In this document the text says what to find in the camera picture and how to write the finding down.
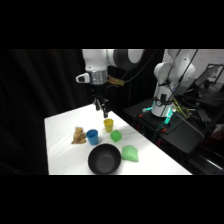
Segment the beige plush toy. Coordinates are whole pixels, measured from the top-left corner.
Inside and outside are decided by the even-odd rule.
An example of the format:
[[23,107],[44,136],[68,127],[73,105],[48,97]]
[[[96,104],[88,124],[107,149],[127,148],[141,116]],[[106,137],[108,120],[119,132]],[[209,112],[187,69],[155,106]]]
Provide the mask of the beige plush toy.
[[74,140],[72,144],[83,144],[86,143],[86,134],[83,133],[83,128],[77,127],[74,134]]

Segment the green block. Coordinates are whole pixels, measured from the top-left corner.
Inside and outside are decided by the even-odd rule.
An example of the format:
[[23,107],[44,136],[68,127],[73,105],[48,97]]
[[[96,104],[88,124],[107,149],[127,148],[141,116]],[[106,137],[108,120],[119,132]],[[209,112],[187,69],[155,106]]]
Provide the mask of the green block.
[[121,158],[123,160],[129,160],[129,161],[133,161],[133,162],[139,162],[138,150],[134,146],[132,146],[132,145],[125,146],[122,149]]
[[111,138],[114,142],[119,142],[122,139],[122,135],[118,130],[115,130],[111,133]]

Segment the small cup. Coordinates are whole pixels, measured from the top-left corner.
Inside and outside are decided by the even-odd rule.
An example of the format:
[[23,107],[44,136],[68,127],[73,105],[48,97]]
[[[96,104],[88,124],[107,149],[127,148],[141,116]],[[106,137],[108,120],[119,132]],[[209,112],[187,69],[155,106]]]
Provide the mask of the small cup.
[[104,126],[107,132],[113,131],[114,121],[112,119],[106,119],[104,121]]
[[90,145],[98,144],[98,131],[97,130],[89,130],[86,133],[86,137],[88,138]]

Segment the black bowl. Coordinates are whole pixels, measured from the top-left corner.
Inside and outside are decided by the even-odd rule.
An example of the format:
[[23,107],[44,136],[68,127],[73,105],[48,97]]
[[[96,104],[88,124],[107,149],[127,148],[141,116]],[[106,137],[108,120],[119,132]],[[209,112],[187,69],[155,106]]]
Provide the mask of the black bowl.
[[121,164],[120,151],[110,144],[99,145],[90,153],[88,164],[90,170],[95,174],[112,174]]

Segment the white tabletop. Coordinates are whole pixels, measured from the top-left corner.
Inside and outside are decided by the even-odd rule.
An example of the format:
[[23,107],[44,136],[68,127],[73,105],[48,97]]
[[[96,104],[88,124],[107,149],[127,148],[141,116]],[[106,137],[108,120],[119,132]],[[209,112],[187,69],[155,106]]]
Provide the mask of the white tabletop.
[[114,120],[114,130],[122,133],[122,140],[114,143],[105,131],[102,111],[89,105],[45,119],[48,166],[50,175],[92,175],[88,166],[88,156],[95,148],[89,142],[71,145],[75,127],[83,127],[84,132],[96,129],[99,144],[109,143],[120,151],[124,146],[133,145],[138,149],[139,163],[123,161],[117,175],[190,175],[190,173],[167,156],[157,146],[139,134],[113,112],[109,118]]

